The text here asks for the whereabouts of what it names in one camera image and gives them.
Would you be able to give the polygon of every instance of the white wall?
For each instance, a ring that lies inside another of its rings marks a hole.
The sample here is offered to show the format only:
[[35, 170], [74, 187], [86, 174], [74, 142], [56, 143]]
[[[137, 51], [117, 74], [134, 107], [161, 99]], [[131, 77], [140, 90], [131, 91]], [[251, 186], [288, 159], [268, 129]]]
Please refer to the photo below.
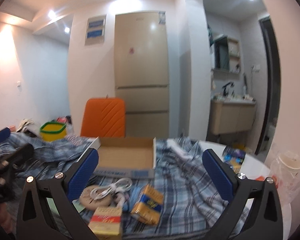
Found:
[[185, 0], [191, 55], [189, 136], [205, 140], [210, 114], [211, 61], [207, 19], [202, 0]]
[[[247, 132], [246, 142], [246, 146], [254, 152], [257, 148], [264, 122], [268, 87], [266, 48], [258, 15], [255, 14], [242, 21], [240, 23], [240, 31], [248, 93], [257, 101], [256, 119], [252, 129]], [[253, 65], [260, 65], [260, 71], [251, 72]]]
[[175, 0], [175, 7], [180, 57], [180, 114], [178, 134], [183, 132], [184, 135], [188, 136], [191, 103], [191, 55], [186, 0]]
[[222, 87], [229, 81], [233, 81], [234, 88], [230, 88], [230, 93], [234, 91], [235, 94], [242, 95], [243, 86], [244, 86], [243, 72], [245, 71], [245, 69], [243, 63], [244, 55], [242, 53], [242, 42], [241, 42], [239, 23], [230, 20], [226, 17], [216, 15], [210, 12], [206, 12], [206, 17], [207, 17], [207, 22], [214, 33], [224, 34], [230, 38], [234, 38], [239, 41], [239, 45], [240, 45], [239, 49], [241, 53], [241, 72], [239, 74], [233, 74], [233, 73], [223, 73], [223, 72], [215, 71], [213, 73], [213, 76], [216, 84], [216, 90], [212, 91], [212, 93], [213, 94], [222, 93], [223, 92]]
[[[89, 98], [114, 97], [114, 21], [116, 14], [135, 11], [166, 11], [169, 58], [169, 136], [178, 135], [180, 71], [178, 34], [173, 0], [117, 0], [93, 4], [74, 12], [71, 28], [68, 87], [74, 131], [80, 134], [84, 107]], [[87, 20], [107, 15], [103, 44], [85, 46]]]
[[53, 39], [0, 23], [0, 129], [18, 127], [23, 118], [43, 124], [70, 114], [67, 52]]
[[[281, 99], [273, 142], [300, 154], [300, 6], [295, 0], [263, 0], [277, 37], [281, 65]], [[270, 152], [266, 164], [274, 158]], [[300, 224], [300, 193], [291, 203], [290, 233]]]

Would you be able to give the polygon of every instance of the refrigerator door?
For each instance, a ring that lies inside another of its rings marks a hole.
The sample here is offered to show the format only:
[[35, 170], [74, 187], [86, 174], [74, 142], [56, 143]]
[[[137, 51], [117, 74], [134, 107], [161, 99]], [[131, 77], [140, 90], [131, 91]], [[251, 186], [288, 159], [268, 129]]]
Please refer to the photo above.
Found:
[[124, 100], [126, 113], [169, 110], [168, 87], [117, 89], [115, 95]]
[[169, 83], [166, 26], [158, 12], [116, 15], [114, 75], [119, 88]]
[[169, 136], [169, 113], [126, 114], [127, 137]]

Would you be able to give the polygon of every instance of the shelf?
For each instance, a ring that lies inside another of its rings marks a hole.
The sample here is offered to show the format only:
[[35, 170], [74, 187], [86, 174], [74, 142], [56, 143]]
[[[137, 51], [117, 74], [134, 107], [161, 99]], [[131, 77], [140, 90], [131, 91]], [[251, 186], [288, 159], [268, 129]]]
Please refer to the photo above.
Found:
[[239, 43], [238, 40], [233, 39], [233, 38], [229, 38], [229, 37], [228, 37], [228, 41], [229, 41], [229, 42], [232, 42], [232, 43]]
[[230, 53], [229, 53], [229, 57], [234, 57], [234, 58], [240, 59], [240, 56], [237, 56], [235, 54], [230, 54]]
[[233, 71], [218, 69], [218, 68], [212, 68], [211, 71], [213, 71], [213, 72], [222, 72], [222, 73], [227, 73], [227, 74], [240, 74], [240, 72], [233, 72]]

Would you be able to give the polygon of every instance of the cardboard box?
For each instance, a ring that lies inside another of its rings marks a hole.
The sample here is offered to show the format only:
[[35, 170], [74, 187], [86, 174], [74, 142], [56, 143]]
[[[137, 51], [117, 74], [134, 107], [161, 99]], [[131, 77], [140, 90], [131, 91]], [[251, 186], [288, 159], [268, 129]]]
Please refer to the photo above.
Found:
[[121, 215], [120, 207], [98, 207], [88, 226], [100, 240], [121, 240]]
[[154, 178], [155, 138], [96, 138], [89, 147], [98, 150], [94, 174], [115, 178]]

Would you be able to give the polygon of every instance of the orange chair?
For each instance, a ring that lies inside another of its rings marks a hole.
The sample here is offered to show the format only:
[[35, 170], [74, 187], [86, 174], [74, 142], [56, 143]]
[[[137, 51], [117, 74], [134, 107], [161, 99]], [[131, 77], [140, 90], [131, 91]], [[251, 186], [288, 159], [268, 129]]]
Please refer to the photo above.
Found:
[[124, 137], [125, 105], [120, 98], [90, 98], [82, 119], [81, 136]]

